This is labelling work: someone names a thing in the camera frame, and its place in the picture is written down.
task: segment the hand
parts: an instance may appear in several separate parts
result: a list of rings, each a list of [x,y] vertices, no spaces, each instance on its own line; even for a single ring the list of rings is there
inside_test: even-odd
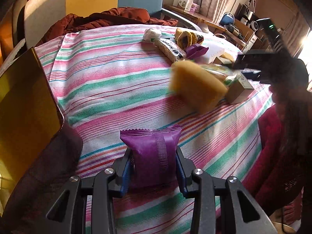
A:
[[[286,103],[288,100],[299,101],[308,104],[308,118],[312,120],[312,93],[303,87],[295,89],[285,89],[281,85],[271,85],[269,90],[272,92],[272,100],[275,103],[277,116],[281,121],[285,118]]]

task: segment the purple wrapper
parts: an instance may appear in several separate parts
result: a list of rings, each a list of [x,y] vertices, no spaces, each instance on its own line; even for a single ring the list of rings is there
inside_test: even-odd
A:
[[[132,149],[135,170],[130,188],[166,184],[175,179],[175,150],[181,127],[162,130],[133,129],[120,131],[120,139]]]
[[[203,47],[199,44],[194,44],[192,46],[189,46],[188,48],[186,48],[186,58],[187,59],[195,59],[198,58],[202,55],[204,55],[205,53],[207,53],[209,47]]]

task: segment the striped tablecloth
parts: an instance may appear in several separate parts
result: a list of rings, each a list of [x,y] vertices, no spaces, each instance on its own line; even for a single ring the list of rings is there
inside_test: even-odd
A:
[[[84,146],[77,174],[94,176],[122,157],[122,129],[160,129],[179,123],[185,157],[212,176],[244,179],[260,151],[258,117],[272,104],[268,87],[253,83],[245,102],[221,101],[198,115],[168,91],[170,61],[152,43],[142,41],[151,26],[98,28],[58,37],[36,48],[50,86]],[[165,37],[176,28],[153,26]],[[204,34],[204,46],[230,53],[232,44]],[[184,233],[191,224],[193,200],[174,182],[144,189],[114,201],[118,233]],[[216,198],[216,210],[220,202]],[[91,199],[87,204],[90,232]]]

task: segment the reddish brown blanket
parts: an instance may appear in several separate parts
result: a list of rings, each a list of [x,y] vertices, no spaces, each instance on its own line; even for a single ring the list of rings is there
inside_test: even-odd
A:
[[[52,25],[36,46],[67,33],[104,26],[131,24],[176,26],[177,20],[160,20],[157,18],[151,18],[147,10],[131,7],[112,8],[109,11],[93,13],[88,17],[79,17],[75,14],[68,14]]]

